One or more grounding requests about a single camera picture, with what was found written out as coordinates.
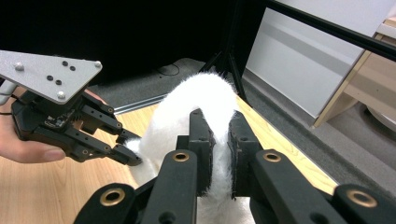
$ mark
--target hole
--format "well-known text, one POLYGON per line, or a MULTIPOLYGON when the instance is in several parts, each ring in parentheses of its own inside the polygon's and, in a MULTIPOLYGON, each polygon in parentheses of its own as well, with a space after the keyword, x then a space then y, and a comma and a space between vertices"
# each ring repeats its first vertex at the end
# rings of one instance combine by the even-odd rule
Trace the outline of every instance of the hole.
POLYGON ((172 224, 176 221, 175 214, 171 212, 164 212, 158 218, 161 224, 172 224))
POLYGON ((125 198, 123 189, 108 189, 100 197, 100 203, 103 206, 116 205, 125 198))
POLYGON ((280 161, 280 157, 275 153, 265 153, 263 156, 267 161, 278 162, 280 161))
POLYGON ((309 217, 311 218, 311 220, 314 223, 317 223, 317 224, 328 224, 329 223, 329 220, 320 213, 312 213, 311 216, 309 216, 309 217))
POLYGON ((173 159, 175 161, 186 161, 186 160, 189 159, 189 154, 183 153, 183 152, 179 152, 179 153, 177 153, 177 154, 175 154, 173 156, 173 159))
POLYGON ((372 208, 377 206, 376 199, 373 198, 373 196, 357 189, 349 189, 346 192, 346 196, 353 203, 356 203, 363 207, 372 208))

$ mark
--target black curtain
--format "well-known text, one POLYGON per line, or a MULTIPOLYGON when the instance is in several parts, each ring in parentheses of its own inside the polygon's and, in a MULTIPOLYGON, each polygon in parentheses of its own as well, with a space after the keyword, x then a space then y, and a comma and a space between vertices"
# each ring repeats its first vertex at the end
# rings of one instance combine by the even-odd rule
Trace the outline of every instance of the black curtain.
MULTIPOLYGON (((219 51, 228 4, 6 1, 0 4, 0 49, 101 61, 104 68, 92 84, 108 82, 181 58, 206 62, 219 51)), ((245 11, 236 48, 243 68, 262 17, 259 12, 250 18, 257 14, 255 7, 245 11)))

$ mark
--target white wall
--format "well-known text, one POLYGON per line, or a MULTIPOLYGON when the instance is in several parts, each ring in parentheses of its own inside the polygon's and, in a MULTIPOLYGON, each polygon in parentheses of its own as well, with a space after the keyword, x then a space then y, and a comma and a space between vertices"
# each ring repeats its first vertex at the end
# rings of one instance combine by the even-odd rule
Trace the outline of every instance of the white wall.
MULTIPOLYGON (((373 36, 396 8, 396 0, 279 2, 368 36, 373 36)), ((267 8, 247 69, 316 118, 361 52, 358 47, 267 8)))

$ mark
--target plush toy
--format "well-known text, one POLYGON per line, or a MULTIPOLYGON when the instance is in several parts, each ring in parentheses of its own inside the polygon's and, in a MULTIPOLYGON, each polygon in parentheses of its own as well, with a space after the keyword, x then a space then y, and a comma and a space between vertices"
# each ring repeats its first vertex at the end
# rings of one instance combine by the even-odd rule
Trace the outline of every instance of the plush toy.
POLYGON ((131 167, 141 186, 157 176, 164 156, 176 149, 177 136, 189 135, 190 112, 200 108, 213 132, 213 170, 211 185, 205 196, 197 199, 197 223, 254 223, 248 198, 231 198, 231 155, 228 129, 238 110, 233 86, 214 73, 199 73, 176 86, 158 105, 148 129, 140 139, 129 139, 125 145, 142 159, 131 167))

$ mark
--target robotic hand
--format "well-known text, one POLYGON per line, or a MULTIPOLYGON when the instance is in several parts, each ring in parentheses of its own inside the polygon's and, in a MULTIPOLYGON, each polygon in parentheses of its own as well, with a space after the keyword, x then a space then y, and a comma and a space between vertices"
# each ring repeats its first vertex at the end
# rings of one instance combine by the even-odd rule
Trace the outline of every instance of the robotic hand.
POLYGON ((0 50, 0 105, 17 86, 27 91, 11 106, 21 140, 60 147, 75 161, 109 157, 122 164, 141 160, 122 143, 138 137, 122 128, 114 109, 84 92, 102 69, 100 62, 0 50), (80 128, 76 121, 82 121, 80 128), (110 145, 92 137, 97 129, 117 135, 110 145))

